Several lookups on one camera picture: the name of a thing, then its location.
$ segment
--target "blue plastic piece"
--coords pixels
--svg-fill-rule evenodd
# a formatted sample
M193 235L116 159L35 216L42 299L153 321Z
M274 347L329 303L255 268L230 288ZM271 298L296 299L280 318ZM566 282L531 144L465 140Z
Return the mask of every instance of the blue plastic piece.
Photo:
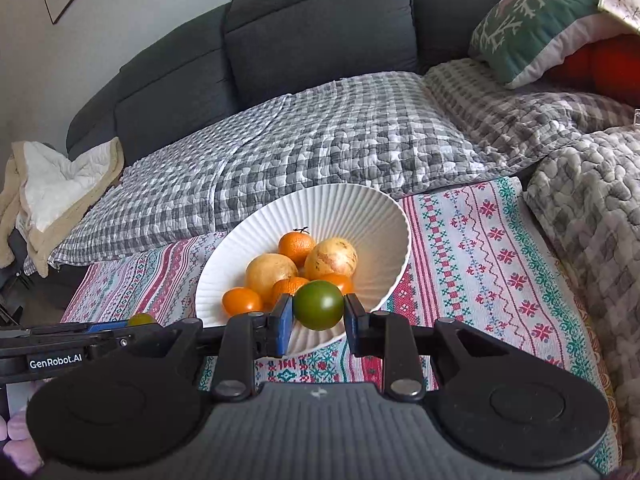
M349 348L351 348L351 352L354 355L358 355L360 348L358 346L358 330L357 330L357 319L353 315L353 312L350 308L344 309L344 329L347 333L347 341L349 342Z
M104 330L115 330L116 328L124 328L127 325L127 320L124 321L108 321L106 323L97 323L87 329L85 333L91 334L93 332L103 332Z
M290 296L287 300L287 304L280 316L280 327L278 330L278 352L280 355L287 353L287 347L289 346L289 338L291 337L291 330L293 329L293 296Z

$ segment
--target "blue gripper pad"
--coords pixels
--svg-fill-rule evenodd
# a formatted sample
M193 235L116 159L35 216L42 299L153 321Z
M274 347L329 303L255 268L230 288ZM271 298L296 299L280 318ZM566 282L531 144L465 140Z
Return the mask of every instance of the blue gripper pad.
M347 341L351 353L354 355L360 355L360 348L358 346L358 320L353 315L353 312L349 308L344 309L344 329L347 333Z
M291 330L293 329L293 296L289 296L287 304L280 316L280 323L278 325L278 341L277 349L280 355L286 355L287 347L289 346L289 338L291 337Z

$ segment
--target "throw pillow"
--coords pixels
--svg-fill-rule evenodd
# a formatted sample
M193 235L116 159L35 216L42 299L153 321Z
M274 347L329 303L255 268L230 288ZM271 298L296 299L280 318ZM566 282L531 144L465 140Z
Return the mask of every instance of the throw pillow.
M591 75L598 94L640 108L640 36L625 34L594 44Z
M626 25L598 11L598 0L501 0L476 27L470 54L517 88L583 45L624 32Z
M545 72L545 78L554 83L570 86L580 91L592 92L591 56L597 43L589 43L564 58L564 63Z

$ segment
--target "green tomato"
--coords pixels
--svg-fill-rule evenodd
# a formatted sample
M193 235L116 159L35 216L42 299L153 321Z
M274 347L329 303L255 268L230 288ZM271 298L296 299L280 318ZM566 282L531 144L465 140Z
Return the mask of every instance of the green tomato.
M311 330L328 330L344 313L340 289L333 283L315 280L301 286L293 297L293 315Z

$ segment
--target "pink stuffed toy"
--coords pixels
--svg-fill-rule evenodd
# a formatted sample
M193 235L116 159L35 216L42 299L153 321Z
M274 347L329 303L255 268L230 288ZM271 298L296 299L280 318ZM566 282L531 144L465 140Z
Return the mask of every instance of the pink stuffed toy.
M4 445L4 454L23 473L31 475L42 466L42 459L29 435L25 414L26 408L12 416L9 422L5 422L0 416L0 440L7 436L11 439Z

